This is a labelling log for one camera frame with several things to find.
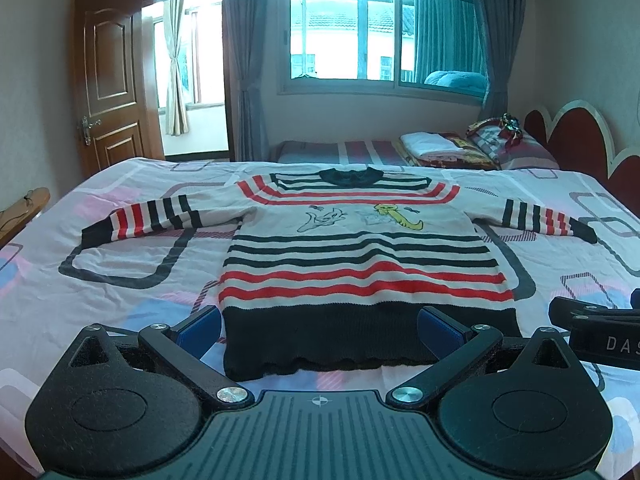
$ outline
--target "sweater collar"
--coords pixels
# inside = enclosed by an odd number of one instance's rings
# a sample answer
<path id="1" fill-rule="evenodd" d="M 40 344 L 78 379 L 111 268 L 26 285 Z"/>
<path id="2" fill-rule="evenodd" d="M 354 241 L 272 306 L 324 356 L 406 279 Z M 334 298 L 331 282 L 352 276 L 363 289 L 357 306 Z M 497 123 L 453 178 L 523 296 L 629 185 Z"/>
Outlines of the sweater collar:
<path id="1" fill-rule="evenodd" d="M 319 171 L 322 180 L 339 187 L 368 187 L 384 175 L 383 171 L 367 168 L 362 171 L 339 171 L 335 168 Z"/>

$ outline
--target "wooden door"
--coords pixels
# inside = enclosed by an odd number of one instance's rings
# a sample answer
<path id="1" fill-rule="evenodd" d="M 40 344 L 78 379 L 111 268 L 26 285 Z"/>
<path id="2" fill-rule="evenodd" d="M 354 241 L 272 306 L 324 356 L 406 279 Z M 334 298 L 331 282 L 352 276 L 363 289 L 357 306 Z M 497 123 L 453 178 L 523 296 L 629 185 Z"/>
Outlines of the wooden door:
<path id="1" fill-rule="evenodd" d="M 71 64 L 86 177 L 135 156 L 164 160 L 159 129 L 148 126 L 141 10 L 142 0 L 72 0 Z"/>

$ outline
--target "doorway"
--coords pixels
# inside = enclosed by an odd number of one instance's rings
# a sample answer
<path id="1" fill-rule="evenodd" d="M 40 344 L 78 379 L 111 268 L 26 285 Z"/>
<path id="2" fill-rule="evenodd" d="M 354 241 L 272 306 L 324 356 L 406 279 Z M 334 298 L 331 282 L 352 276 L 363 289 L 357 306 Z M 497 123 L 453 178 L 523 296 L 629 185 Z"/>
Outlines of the doorway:
<path id="1" fill-rule="evenodd" d="M 153 43 L 155 78 L 145 77 L 145 85 L 155 83 L 155 91 L 145 92 L 155 99 L 166 160 L 229 159 L 223 49 L 223 0 L 184 0 L 181 13 L 177 63 L 180 91 L 186 110 L 186 126 L 176 128 L 167 121 L 167 99 L 171 59 L 165 34 L 165 6 L 160 0 L 142 9 L 143 26 Z"/>

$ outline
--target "sweater sleeve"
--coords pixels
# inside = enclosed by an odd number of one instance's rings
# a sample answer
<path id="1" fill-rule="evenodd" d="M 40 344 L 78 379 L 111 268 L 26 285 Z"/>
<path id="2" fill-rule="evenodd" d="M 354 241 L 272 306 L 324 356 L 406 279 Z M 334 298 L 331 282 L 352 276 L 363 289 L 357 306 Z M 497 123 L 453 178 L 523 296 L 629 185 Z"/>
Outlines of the sweater sleeve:
<path id="1" fill-rule="evenodd" d="M 238 182 L 211 192 L 175 195 L 118 208 L 107 218 L 82 230 L 82 248 L 170 229 L 220 225 L 242 218 L 255 210 L 258 204 L 243 192 L 241 184 Z"/>
<path id="2" fill-rule="evenodd" d="M 456 201 L 458 200 L 462 204 L 461 209 L 472 220 L 484 220 L 491 225 L 543 235 L 576 236 L 590 244 L 598 241 L 593 228 L 565 213 L 544 206 L 488 196 L 466 188 L 460 189 L 456 196 Z"/>

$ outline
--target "red headboard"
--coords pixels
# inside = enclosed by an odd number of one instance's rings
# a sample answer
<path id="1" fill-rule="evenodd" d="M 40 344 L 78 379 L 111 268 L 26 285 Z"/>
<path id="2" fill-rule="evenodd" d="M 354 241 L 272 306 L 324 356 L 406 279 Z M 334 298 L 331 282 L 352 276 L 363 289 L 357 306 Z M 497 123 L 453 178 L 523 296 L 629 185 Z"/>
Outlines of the red headboard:
<path id="1" fill-rule="evenodd" d="M 530 111 L 524 129 L 555 157 L 560 168 L 591 175 L 640 216 L 640 148 L 615 154 L 602 115 L 585 101 L 572 101 L 551 120 L 544 107 Z"/>

